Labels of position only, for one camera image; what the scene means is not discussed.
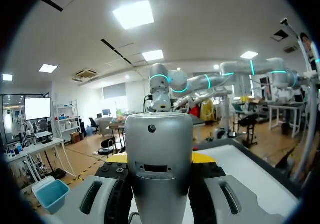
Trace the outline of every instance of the blue plastic basket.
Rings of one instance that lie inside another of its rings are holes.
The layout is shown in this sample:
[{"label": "blue plastic basket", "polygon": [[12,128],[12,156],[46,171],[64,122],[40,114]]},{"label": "blue plastic basket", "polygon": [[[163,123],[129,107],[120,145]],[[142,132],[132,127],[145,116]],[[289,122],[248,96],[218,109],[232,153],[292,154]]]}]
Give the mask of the blue plastic basket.
[{"label": "blue plastic basket", "polygon": [[54,180],[39,188],[35,195],[40,204],[51,214],[56,213],[64,205],[65,196],[70,188],[61,180]]}]

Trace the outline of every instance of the cardboard box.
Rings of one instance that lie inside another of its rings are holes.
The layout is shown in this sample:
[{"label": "cardboard box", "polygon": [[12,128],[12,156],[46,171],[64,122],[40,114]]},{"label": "cardboard box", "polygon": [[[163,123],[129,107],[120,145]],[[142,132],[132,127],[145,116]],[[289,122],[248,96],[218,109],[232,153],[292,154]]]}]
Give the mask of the cardboard box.
[{"label": "cardboard box", "polygon": [[77,143],[77,142],[79,142],[81,140],[79,132],[72,132],[72,133],[70,133],[70,136],[71,136],[71,142],[73,144]]}]

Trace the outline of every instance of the red object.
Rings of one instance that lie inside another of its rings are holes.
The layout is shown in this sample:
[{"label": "red object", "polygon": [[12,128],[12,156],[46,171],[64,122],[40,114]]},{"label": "red object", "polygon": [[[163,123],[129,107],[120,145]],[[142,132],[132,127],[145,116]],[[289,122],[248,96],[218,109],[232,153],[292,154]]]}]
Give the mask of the red object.
[{"label": "red object", "polygon": [[200,116],[200,108],[198,105],[194,106],[193,108],[190,109],[189,114],[194,115],[196,117]]}]

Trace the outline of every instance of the white shelving unit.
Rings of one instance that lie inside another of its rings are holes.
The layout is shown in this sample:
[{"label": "white shelving unit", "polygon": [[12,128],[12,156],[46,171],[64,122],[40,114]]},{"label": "white shelving unit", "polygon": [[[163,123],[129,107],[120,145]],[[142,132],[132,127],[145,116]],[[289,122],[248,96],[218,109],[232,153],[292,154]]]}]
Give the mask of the white shelving unit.
[{"label": "white shelving unit", "polygon": [[[71,140],[71,131],[78,131],[81,133],[80,128],[80,117],[78,113],[78,102],[77,100],[71,100],[68,104],[57,104],[54,103],[54,122],[55,128],[59,138],[64,139],[66,142]],[[68,116],[67,118],[60,119],[61,116]],[[77,125],[71,128],[62,128],[61,125],[67,125],[68,122],[77,122]]]}]

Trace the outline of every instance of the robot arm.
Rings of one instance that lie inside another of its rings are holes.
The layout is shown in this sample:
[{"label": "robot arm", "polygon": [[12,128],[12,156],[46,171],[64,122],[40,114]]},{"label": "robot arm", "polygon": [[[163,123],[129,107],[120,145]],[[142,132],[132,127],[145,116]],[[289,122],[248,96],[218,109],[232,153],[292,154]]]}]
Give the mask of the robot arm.
[{"label": "robot arm", "polygon": [[[224,62],[221,64],[221,75],[204,74],[189,79],[183,71],[168,70],[161,64],[152,65],[150,72],[150,89],[153,95],[151,107],[157,111],[164,112],[169,111],[171,107],[169,86],[171,86],[175,96],[184,97],[175,104],[175,107],[178,107],[191,101],[191,97],[186,95],[192,94],[197,90],[236,84],[236,74],[255,75],[271,72],[273,74],[273,85],[280,89],[287,87],[297,89],[304,80],[296,71],[288,70],[281,58]],[[193,102],[193,105],[214,95],[210,92],[196,96],[197,101]]]}]

